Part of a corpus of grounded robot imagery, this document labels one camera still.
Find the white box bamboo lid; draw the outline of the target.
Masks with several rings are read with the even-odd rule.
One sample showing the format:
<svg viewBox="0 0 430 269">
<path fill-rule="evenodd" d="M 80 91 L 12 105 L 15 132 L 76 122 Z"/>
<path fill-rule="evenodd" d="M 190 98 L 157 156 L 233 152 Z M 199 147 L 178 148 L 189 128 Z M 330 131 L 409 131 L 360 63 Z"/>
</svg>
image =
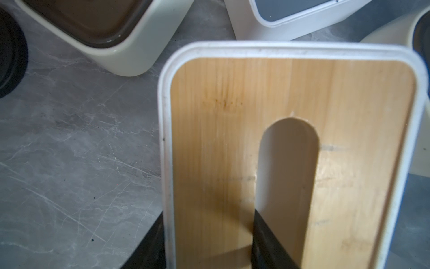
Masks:
<svg viewBox="0 0 430 269">
<path fill-rule="evenodd" d="M 169 269 L 248 269 L 260 143 L 289 120 L 282 214 L 304 269 L 385 266 L 427 101 L 428 72 L 394 45 L 191 43 L 158 85 Z"/>
</svg>

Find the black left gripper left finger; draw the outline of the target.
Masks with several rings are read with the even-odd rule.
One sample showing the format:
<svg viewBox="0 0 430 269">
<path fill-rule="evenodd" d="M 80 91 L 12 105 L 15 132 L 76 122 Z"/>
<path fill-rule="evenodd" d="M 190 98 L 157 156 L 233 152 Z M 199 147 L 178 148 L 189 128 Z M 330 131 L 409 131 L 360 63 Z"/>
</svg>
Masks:
<svg viewBox="0 0 430 269">
<path fill-rule="evenodd" d="M 165 268 L 165 239 L 163 213 L 161 213 L 121 269 Z"/>
</svg>

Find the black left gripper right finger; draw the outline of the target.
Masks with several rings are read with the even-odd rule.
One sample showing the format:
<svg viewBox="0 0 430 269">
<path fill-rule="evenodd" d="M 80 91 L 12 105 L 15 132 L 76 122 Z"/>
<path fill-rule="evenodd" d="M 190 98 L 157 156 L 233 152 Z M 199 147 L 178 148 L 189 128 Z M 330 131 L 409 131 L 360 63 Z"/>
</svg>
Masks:
<svg viewBox="0 0 430 269">
<path fill-rule="evenodd" d="M 291 256 L 282 247 L 260 213 L 255 210 L 252 269 L 299 269 Z"/>
</svg>

